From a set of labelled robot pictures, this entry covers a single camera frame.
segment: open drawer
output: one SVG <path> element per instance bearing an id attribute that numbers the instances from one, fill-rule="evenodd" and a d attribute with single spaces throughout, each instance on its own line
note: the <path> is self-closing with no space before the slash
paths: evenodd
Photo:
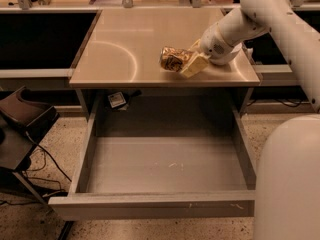
<path id="1" fill-rule="evenodd" d="M 125 111 L 100 91 L 64 220 L 253 216 L 255 166 L 224 88 L 142 89 Z"/>

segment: gold can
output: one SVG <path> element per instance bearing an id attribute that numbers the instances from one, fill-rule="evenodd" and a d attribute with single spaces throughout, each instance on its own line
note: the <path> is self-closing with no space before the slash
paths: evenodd
<path id="1" fill-rule="evenodd" d="M 165 70 L 179 72 L 191 59 L 194 52 L 165 46 L 161 50 L 160 65 Z"/>

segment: speckled floor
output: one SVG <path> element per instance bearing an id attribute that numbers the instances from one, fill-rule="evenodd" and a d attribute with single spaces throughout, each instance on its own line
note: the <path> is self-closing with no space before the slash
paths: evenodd
<path id="1" fill-rule="evenodd" d="M 259 155 L 267 136 L 280 123 L 297 114 L 244 115 L 242 121 L 253 150 Z M 61 168 L 71 177 L 86 126 L 83 117 L 61 117 L 41 143 L 52 153 Z M 44 164 L 40 151 L 32 156 L 32 167 Z M 47 157 L 46 167 L 41 171 L 28 172 L 29 177 L 41 177 L 61 182 L 68 190 L 69 182 L 59 173 Z M 58 189 L 56 182 L 34 180 L 40 186 Z M 12 203 L 30 202 L 29 199 L 0 193 L 0 200 Z M 162 239 L 214 239 L 249 240 L 253 235 L 253 218 L 211 219 L 161 219 L 117 220 L 75 222 L 67 239 L 112 239 L 112 240 L 162 240 Z M 41 204 L 0 206 L 0 239 L 57 239 L 64 225 L 55 212 Z"/>

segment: floor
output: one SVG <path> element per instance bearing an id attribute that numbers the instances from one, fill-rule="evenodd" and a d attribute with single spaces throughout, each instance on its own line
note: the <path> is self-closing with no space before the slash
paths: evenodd
<path id="1" fill-rule="evenodd" d="M 282 122 L 299 114 L 246 114 L 242 117 L 257 161 L 268 135 Z M 42 141 L 42 146 L 55 157 L 60 167 L 70 177 L 76 166 L 84 136 L 86 120 L 83 117 L 61 117 Z M 32 155 L 29 177 L 56 180 L 68 190 L 69 182 L 56 169 L 49 157 L 44 160 L 41 151 Z M 40 186 L 58 189 L 57 182 L 33 180 Z M 0 194 L 0 200 L 13 204 L 0 206 L 0 240 L 10 239 L 57 239 L 64 225 L 55 212 L 41 204 L 28 204 L 30 199 Z M 210 219 L 160 219 L 75 222 L 67 239 L 112 240 L 162 240 L 162 239 L 213 239 L 250 240 L 253 237 L 253 218 Z"/>

